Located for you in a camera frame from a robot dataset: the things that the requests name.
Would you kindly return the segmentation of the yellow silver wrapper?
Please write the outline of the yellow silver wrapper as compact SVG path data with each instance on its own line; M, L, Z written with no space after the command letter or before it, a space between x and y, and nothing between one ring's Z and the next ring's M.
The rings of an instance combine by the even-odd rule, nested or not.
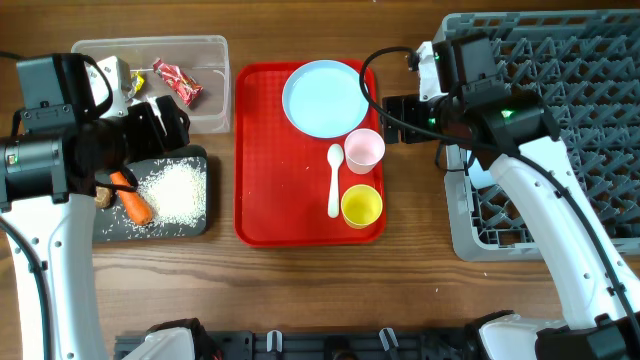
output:
M128 93L129 97L134 97L144 86L145 79L140 71L136 71L131 75L131 90Z

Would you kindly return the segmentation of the brown food scrap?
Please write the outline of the brown food scrap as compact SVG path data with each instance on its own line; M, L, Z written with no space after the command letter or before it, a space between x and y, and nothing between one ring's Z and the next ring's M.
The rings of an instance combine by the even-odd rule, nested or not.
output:
M111 206L113 191L106 187L96 187L95 205L99 209L106 209Z

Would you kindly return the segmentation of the orange carrot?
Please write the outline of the orange carrot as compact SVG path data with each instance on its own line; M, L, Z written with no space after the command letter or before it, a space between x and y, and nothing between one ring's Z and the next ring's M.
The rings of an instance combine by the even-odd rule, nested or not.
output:
M131 187L131 184L121 172L111 173L110 179L113 185ZM117 193L133 223L144 226L152 221L153 213L150 206L135 190L118 190Z

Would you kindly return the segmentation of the pink cup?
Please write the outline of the pink cup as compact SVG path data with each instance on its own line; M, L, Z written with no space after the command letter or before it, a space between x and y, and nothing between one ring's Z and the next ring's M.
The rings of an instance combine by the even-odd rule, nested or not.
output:
M355 174L366 174L381 161L386 145L381 135L372 129L362 128L351 132L344 142L348 168Z

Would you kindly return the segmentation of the blue bowl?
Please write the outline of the blue bowl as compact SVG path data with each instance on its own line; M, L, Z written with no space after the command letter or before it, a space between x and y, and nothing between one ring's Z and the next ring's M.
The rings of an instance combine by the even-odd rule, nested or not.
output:
M467 152L467 175L471 185L476 189L484 189L496 184L488 170L484 170L471 151Z

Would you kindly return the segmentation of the red snack wrapper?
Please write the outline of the red snack wrapper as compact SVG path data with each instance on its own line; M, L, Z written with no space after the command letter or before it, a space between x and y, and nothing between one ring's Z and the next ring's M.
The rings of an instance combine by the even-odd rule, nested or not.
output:
M157 58L152 64L152 68L186 106L190 106L204 90L199 83L177 65L168 64Z

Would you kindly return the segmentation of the light blue plate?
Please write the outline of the light blue plate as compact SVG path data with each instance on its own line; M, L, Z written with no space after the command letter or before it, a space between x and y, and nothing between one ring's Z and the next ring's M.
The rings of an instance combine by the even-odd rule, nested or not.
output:
M359 73L344 62L316 60L298 67L281 96L289 122L302 133L333 139L356 129L367 115Z

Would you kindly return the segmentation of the yellow cup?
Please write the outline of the yellow cup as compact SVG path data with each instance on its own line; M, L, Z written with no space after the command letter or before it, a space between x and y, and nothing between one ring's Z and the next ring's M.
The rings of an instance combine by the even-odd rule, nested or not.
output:
M341 211L348 226L364 229L375 223L381 216L382 196L369 185L354 185L344 192L341 198Z

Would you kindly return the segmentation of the white tissue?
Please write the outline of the white tissue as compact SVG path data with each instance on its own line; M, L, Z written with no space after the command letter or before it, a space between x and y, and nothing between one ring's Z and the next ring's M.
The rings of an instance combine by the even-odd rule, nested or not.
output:
M157 116L160 117L161 116L161 111L157 105L157 98L154 96L147 96L146 97L146 102L151 106L153 113Z

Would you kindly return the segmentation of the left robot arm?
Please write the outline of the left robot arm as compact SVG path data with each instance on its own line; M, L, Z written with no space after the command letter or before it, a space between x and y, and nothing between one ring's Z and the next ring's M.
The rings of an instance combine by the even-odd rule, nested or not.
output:
M184 147L188 115L169 96L109 115L80 53L18 57L24 105L1 141L1 227L13 251L27 359L103 359L92 237L97 174Z

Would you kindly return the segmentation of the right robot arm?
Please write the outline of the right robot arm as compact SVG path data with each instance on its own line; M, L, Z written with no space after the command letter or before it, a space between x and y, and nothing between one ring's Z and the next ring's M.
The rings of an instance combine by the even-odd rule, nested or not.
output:
M511 91L487 35L408 49L409 68L432 59L440 92L378 105L385 122L423 141L469 150L523 218L554 281L563 318L501 311L468 324L475 359L635 359L639 280L612 244L571 166L558 122L532 90Z

